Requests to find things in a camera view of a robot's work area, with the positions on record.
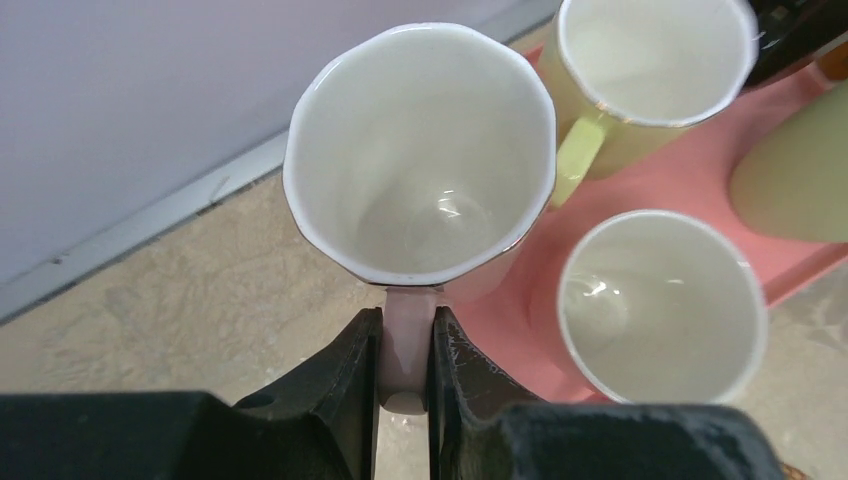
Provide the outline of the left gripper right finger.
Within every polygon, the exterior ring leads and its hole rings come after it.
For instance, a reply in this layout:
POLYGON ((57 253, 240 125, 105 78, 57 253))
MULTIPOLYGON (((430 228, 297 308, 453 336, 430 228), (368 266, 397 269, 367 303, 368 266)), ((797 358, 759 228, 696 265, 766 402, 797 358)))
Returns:
POLYGON ((428 371, 434 479, 781 479, 759 427, 715 405, 550 403, 441 307, 428 371))

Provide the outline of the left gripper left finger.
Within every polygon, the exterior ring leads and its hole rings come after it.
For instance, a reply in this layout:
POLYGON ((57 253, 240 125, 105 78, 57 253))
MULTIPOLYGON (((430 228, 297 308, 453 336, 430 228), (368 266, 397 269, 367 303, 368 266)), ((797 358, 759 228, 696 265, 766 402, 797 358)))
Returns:
POLYGON ((5 394, 5 479, 370 479, 382 313, 227 404, 204 391, 5 394))

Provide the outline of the pink mug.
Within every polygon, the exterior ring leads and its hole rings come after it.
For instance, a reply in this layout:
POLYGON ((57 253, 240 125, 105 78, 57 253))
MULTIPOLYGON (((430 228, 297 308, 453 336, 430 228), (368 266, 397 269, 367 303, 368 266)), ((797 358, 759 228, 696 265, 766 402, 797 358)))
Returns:
POLYGON ((528 323, 567 392, 617 403, 726 403, 767 347, 765 296, 725 236, 668 210, 613 216, 546 268, 528 323))
POLYGON ((285 197, 311 245, 385 290, 385 409, 425 412, 437 308, 503 281, 548 206, 555 156, 555 109, 533 67, 458 24, 382 32, 301 96, 285 197))

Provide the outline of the woven rattan coaster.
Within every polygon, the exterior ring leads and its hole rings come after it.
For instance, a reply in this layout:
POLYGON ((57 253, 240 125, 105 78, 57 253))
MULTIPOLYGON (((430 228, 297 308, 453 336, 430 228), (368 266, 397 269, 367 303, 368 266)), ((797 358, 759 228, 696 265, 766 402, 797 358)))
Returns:
POLYGON ((811 476, 787 463, 781 463, 781 471, 786 480, 812 480, 811 476))

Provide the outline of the pink plastic tray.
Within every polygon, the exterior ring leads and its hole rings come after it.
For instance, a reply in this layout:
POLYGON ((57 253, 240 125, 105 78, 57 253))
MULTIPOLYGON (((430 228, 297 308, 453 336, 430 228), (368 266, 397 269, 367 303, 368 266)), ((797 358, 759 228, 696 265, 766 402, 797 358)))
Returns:
POLYGON ((777 239, 749 230, 726 194, 745 151, 833 86, 809 64, 744 94, 717 118, 636 165, 583 183, 561 209, 544 215, 503 283, 456 307, 448 350, 458 396, 484 414, 512 402, 595 399, 564 351, 548 347, 547 340, 567 255, 592 227, 614 215, 665 209, 709 224, 743 251, 773 306, 843 264, 845 244, 777 239))

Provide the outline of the pink mug front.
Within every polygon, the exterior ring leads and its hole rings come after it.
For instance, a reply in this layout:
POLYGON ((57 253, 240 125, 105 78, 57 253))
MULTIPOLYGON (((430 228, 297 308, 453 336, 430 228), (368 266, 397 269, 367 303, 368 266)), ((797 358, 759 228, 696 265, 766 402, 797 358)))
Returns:
POLYGON ((567 392, 617 403, 726 403, 767 347, 765 296, 725 236, 668 210, 613 216, 546 268, 528 323, 567 392))

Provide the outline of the yellow mug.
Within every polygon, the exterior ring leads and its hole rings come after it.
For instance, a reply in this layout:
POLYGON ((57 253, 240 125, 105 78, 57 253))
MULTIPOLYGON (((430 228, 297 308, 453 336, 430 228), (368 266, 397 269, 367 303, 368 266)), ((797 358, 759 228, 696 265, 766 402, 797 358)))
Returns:
POLYGON ((536 64, 554 102, 559 207, 726 109, 756 63, 746 1, 565 1, 536 64))

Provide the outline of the green mug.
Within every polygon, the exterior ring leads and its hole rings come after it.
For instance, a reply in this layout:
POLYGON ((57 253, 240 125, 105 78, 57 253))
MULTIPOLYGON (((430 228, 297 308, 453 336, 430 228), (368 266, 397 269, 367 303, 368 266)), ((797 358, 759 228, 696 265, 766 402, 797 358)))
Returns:
POLYGON ((767 236, 847 241, 847 83, 801 108, 738 163, 729 198, 739 219, 767 236))

